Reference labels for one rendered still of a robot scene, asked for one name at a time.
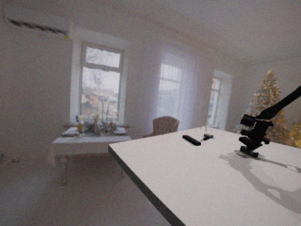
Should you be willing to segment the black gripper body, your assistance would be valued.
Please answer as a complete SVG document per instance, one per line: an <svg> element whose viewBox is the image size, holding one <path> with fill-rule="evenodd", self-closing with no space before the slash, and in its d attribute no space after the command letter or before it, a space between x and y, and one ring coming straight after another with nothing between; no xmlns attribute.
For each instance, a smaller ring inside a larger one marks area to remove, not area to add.
<svg viewBox="0 0 301 226"><path fill-rule="evenodd" d="M239 137L239 141L242 142L244 145L251 146L255 143L261 144L261 142L265 142L265 144L269 144L270 140L263 137L266 136L266 133L262 133L260 131L256 131L255 129L252 129L252 134L250 138L247 137Z"/></svg>

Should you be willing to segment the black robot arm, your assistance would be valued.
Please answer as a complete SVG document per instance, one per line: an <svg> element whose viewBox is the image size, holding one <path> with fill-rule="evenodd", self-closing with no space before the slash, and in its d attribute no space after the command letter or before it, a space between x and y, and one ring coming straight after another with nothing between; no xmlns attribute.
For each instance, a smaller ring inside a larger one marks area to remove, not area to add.
<svg viewBox="0 0 301 226"><path fill-rule="evenodd" d="M299 98L301 96L301 86L299 86L295 91L293 91L291 94L286 96L284 99L279 101L277 104L273 105L272 107L269 107L265 110L263 110L260 115L258 116L249 116L247 114L244 114L243 118L241 119L240 123L251 127L254 126L255 121L257 122L254 129L256 131L260 131L262 133L265 133L267 131L267 128L269 126L273 127L274 124L272 121L268 122L265 120L272 119L282 108L286 107L290 103L292 103L294 100ZM255 120L258 119L258 120ZM264 119L263 121L260 121L260 119ZM241 135L248 136L248 138L251 137L252 131L249 130L241 130Z"/></svg>

